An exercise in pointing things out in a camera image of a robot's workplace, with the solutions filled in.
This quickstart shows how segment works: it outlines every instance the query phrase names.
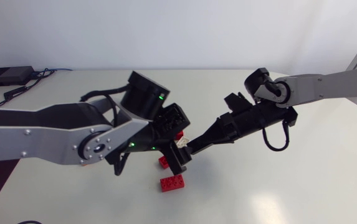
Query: black box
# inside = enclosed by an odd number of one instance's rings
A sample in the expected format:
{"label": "black box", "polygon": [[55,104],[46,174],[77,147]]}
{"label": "black box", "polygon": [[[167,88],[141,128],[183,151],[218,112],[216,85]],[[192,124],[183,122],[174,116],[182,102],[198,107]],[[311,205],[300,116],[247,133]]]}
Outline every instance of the black box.
{"label": "black box", "polygon": [[0,68],[0,86],[26,85],[33,72],[31,66]]}

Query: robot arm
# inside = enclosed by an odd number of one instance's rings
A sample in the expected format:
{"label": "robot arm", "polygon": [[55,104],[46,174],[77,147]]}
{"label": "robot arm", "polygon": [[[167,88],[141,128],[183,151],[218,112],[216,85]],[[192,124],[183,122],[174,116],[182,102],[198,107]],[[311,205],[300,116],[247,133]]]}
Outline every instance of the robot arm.
{"label": "robot arm", "polygon": [[[227,96],[225,101],[232,112],[217,118],[203,135],[188,144],[192,154],[213,144],[233,143],[259,130],[262,130],[269,149],[286,149],[289,144],[288,127],[295,125],[297,119],[292,106],[325,98],[357,96],[357,70],[330,75],[295,75],[272,81],[268,71],[259,68],[246,78],[244,84],[256,104],[249,103],[241,93]],[[280,121],[286,144],[277,149],[269,144],[265,128]]]}
{"label": "robot arm", "polygon": [[[231,93],[225,101],[232,111],[217,118],[201,136],[177,148],[175,135],[190,124],[175,103],[163,107],[169,91],[136,72],[123,88],[93,91],[82,97],[105,99],[91,103],[54,105],[39,111],[0,110],[0,161],[38,157],[58,164],[92,164],[107,160],[120,175],[131,152],[160,151],[174,175],[185,164],[213,144],[234,143],[262,130],[264,141],[273,151],[289,144],[289,127],[297,113],[292,106],[324,98],[357,96],[357,70],[331,75],[297,75],[274,82],[265,68],[252,73],[245,87],[255,104],[241,93]],[[125,91],[121,101],[109,95]],[[113,109],[114,121],[103,114]],[[277,149],[268,143],[265,128],[282,122],[286,144]]]}
{"label": "robot arm", "polygon": [[[131,152],[159,150],[175,174],[185,171],[183,164],[190,155],[174,144],[175,135],[189,125],[182,109],[177,104],[162,107],[169,90],[143,75],[133,72],[128,82],[123,88],[82,97],[82,101],[106,97],[91,103],[38,111],[0,110],[0,161],[38,157],[70,165],[106,159],[120,175]],[[109,96],[123,91],[121,101]],[[103,116],[110,109],[113,122]]]}

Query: power cord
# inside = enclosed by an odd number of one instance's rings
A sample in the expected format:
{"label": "power cord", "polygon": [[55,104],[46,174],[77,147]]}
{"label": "power cord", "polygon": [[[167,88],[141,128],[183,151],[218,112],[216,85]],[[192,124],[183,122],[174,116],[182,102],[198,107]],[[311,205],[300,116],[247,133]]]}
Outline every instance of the power cord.
{"label": "power cord", "polygon": [[23,93],[29,91],[31,88],[36,86],[42,79],[48,78],[50,75],[52,75],[53,73],[55,73],[58,70],[73,71],[73,70],[68,69],[68,68],[53,68],[53,69],[45,68],[43,71],[33,72],[31,74],[30,78],[31,78],[31,80],[35,80],[35,82],[30,86],[22,86],[22,87],[19,87],[17,89],[14,89],[14,90],[11,90],[11,91],[8,91],[8,92],[4,93],[5,100],[0,102],[0,106],[8,103],[9,101],[11,101],[11,100],[15,99],[16,97],[22,95]]}
{"label": "power cord", "polygon": [[[109,96],[112,94],[116,94],[116,93],[122,93],[124,91],[127,91],[130,88],[129,85],[120,87],[120,88],[116,88],[116,89],[112,89],[112,90],[96,90],[96,91],[91,91],[89,93],[87,93],[86,95],[82,96],[80,99],[80,102],[85,102],[90,98],[93,98],[95,96],[104,96],[109,103],[112,106],[113,109],[113,126],[117,127],[118,125],[118,115],[117,115],[117,109],[116,109],[116,103],[113,101],[113,99]],[[121,172],[124,169],[124,166],[126,164],[126,161],[128,159],[128,156],[130,155],[129,152],[124,153],[122,156],[121,154],[117,154],[116,155],[116,159],[115,162],[113,164],[113,167],[115,169],[115,175],[120,175]]]}

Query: white tabletop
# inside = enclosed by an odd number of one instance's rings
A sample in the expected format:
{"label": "white tabletop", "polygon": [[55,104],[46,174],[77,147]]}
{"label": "white tabletop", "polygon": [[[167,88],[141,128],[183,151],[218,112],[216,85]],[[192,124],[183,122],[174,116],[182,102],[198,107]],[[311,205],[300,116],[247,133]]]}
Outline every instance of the white tabletop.
{"label": "white tabletop", "polygon": [[[251,70],[142,70],[171,90],[191,120],[194,139],[229,109]],[[71,103],[90,90],[126,84],[128,70],[57,72],[4,108]],[[273,79],[282,76],[271,73]],[[2,93],[11,87],[0,88]],[[193,156],[185,188],[161,193],[172,175],[159,152],[133,153],[121,176],[106,161],[86,167],[23,159],[0,192],[0,223],[357,223],[357,106],[345,99],[295,107],[290,146],[269,150],[262,133]],[[282,126],[267,128],[274,146]]]}

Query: lego brick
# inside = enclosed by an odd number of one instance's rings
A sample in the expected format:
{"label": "lego brick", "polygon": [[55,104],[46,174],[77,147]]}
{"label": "lego brick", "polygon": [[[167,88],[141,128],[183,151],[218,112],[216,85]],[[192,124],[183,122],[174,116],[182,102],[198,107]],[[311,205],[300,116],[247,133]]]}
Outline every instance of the lego brick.
{"label": "lego brick", "polygon": [[186,144],[189,142],[190,140],[186,137],[182,137],[176,144],[178,148],[182,148],[184,146],[186,146]]}
{"label": "lego brick", "polygon": [[180,131],[176,134],[176,140],[180,140],[184,136],[184,131]]}
{"label": "lego brick", "polygon": [[164,156],[159,158],[159,163],[164,169],[169,167],[167,160]]}
{"label": "lego brick", "polygon": [[180,189],[185,187],[184,179],[181,174],[160,179],[160,186],[162,192]]}

